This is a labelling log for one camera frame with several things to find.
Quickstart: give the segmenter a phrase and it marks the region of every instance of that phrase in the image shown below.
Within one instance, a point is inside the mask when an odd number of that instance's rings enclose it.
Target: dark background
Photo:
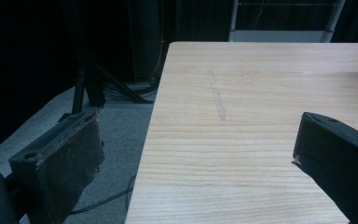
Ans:
[[[233,7],[228,0],[77,3],[92,56],[125,82],[146,81],[161,51],[160,72],[173,41],[227,41]],[[238,28],[246,29],[250,20],[245,17],[257,15],[259,9],[240,7],[238,19],[244,23],[239,22]],[[325,26],[322,21],[329,7],[301,12],[285,7],[281,8],[283,14],[273,12],[272,7],[265,10],[263,15],[270,16],[260,17],[258,29],[312,30]],[[308,23],[300,22],[312,18]],[[332,42],[358,42],[358,1],[347,0]],[[50,99],[73,87],[76,71],[76,55],[60,1],[0,0],[0,143]]]

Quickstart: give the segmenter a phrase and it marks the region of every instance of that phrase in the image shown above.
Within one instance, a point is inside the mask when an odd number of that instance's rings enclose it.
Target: wooden table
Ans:
[[[348,223],[291,163],[304,111],[358,130],[358,44],[171,44],[127,223]]]

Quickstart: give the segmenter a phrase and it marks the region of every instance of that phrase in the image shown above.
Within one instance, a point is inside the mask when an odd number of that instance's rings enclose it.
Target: black curtain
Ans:
[[[0,0],[0,143],[74,86],[76,68],[59,1]]]
[[[358,43],[358,0],[347,0],[331,42]]]
[[[233,3],[228,0],[176,0],[176,40],[228,41]]]
[[[322,31],[336,1],[240,0],[236,30]]]

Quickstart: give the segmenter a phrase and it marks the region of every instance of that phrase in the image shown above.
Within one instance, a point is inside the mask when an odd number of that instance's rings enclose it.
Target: black cable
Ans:
[[[132,177],[131,177],[131,180],[130,180],[130,182],[129,182],[129,185],[127,186],[127,194],[126,194],[126,210],[128,211],[129,210],[129,194],[130,194],[130,192],[128,191],[128,189],[133,189],[133,186],[132,186],[132,188],[131,188],[131,183],[132,183],[132,181],[135,179],[135,177],[136,177],[136,175],[133,175]]]
[[[120,193],[118,193],[116,195],[113,195],[113,196],[111,196],[111,197],[109,197],[109,198],[107,198],[107,199],[105,199],[103,201],[100,201],[98,203],[95,203],[93,205],[87,206],[87,207],[79,209],[79,210],[72,211],[72,212],[69,213],[69,216],[87,212],[87,211],[89,211],[89,210],[91,210],[93,208],[96,208],[96,207],[101,206],[103,204],[109,203],[109,202],[113,201],[114,199],[123,196],[124,194],[128,194],[131,191],[132,191],[132,188],[127,188],[126,190],[123,190]]]
[[[132,91],[138,93],[142,98],[146,99],[152,95],[156,95],[158,88],[151,88],[151,86],[149,87],[132,87],[129,86],[129,88],[132,89]],[[114,100],[121,100],[121,101],[128,101],[130,100],[129,97],[127,97],[126,95],[123,95],[122,92],[117,89],[115,86],[113,86],[111,83],[109,82],[104,82],[103,83],[103,91],[106,97],[114,99]]]
[[[113,86],[113,84],[111,82],[108,82],[108,81],[104,82],[103,88],[105,90],[119,92],[119,89],[117,87]],[[158,83],[157,82],[148,83],[147,87],[140,87],[140,88],[133,88],[129,84],[129,88],[135,93],[145,94],[145,93],[150,93],[151,91],[156,91],[158,89]]]
[[[133,102],[139,104],[153,104],[152,101],[147,101],[142,98],[138,93],[134,92],[130,89],[126,84],[122,81],[116,79],[115,77],[111,76],[100,64],[94,64],[95,68],[98,69],[100,74],[112,82],[123,94],[127,95]]]

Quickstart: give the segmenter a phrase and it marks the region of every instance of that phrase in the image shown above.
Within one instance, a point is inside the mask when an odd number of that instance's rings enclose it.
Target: table top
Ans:
[[[305,111],[358,130],[358,44],[172,43],[126,223],[348,223],[291,163]]]

